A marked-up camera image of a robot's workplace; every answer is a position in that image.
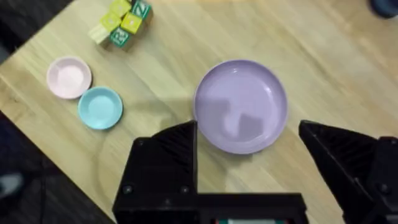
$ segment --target wooden block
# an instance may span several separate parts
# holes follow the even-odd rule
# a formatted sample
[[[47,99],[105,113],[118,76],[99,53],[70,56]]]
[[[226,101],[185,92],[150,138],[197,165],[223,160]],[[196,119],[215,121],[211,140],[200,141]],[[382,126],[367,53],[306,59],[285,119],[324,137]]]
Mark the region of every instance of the wooden block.
[[[117,47],[123,48],[131,39],[131,34],[129,32],[123,30],[118,27],[111,33],[111,42],[114,43]]]
[[[109,39],[111,33],[101,23],[92,28],[88,35],[96,44],[102,47],[106,47],[111,42]]]
[[[127,13],[122,21],[121,27],[132,34],[137,34],[142,27],[142,18]]]
[[[126,15],[127,12],[131,10],[131,4],[128,3],[126,0],[115,0],[112,2],[109,10],[113,14],[122,18],[124,15]]]
[[[152,10],[152,6],[144,1],[137,0],[134,6],[131,9],[131,12],[142,18],[143,21],[145,22],[150,22],[152,19],[154,13]]]
[[[119,16],[109,12],[102,17],[101,23],[108,32],[112,32],[120,25],[120,23],[122,23],[122,20]]]

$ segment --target green block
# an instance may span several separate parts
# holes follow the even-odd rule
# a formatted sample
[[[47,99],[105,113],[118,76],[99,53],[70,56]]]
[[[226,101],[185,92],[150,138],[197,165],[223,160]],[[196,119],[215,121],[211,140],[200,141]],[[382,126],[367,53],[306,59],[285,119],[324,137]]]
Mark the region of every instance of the green block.
[[[138,17],[146,19],[150,10],[151,10],[150,4],[147,4],[144,1],[137,0],[131,9],[131,12]]]
[[[111,33],[111,41],[118,47],[123,47],[125,43],[130,38],[129,32],[125,31],[124,29],[118,27]]]

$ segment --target dark floor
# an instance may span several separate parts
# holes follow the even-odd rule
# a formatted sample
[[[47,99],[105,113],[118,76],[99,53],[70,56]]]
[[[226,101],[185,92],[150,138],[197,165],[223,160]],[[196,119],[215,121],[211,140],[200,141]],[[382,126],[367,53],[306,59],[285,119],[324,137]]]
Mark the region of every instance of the dark floor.
[[[0,63],[70,1],[0,0]],[[1,224],[113,223],[0,112],[0,175],[16,170],[28,183]]]

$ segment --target wood grain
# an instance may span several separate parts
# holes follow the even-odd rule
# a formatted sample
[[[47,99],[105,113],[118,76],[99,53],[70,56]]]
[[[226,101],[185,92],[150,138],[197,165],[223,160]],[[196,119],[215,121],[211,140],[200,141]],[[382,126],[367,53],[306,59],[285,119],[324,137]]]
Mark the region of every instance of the wood grain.
[[[111,216],[132,140],[192,119],[195,87],[232,58],[268,66],[285,86],[289,120],[271,147],[251,156],[215,149],[200,136],[200,192],[301,192],[311,223],[343,223],[341,210],[297,135],[301,119],[373,136],[398,135],[398,23],[360,0],[158,0],[129,52],[88,37],[110,0],[76,0],[0,66],[0,109]],[[108,131],[82,124],[77,101],[51,95],[45,74],[77,55],[94,86],[122,97]]]

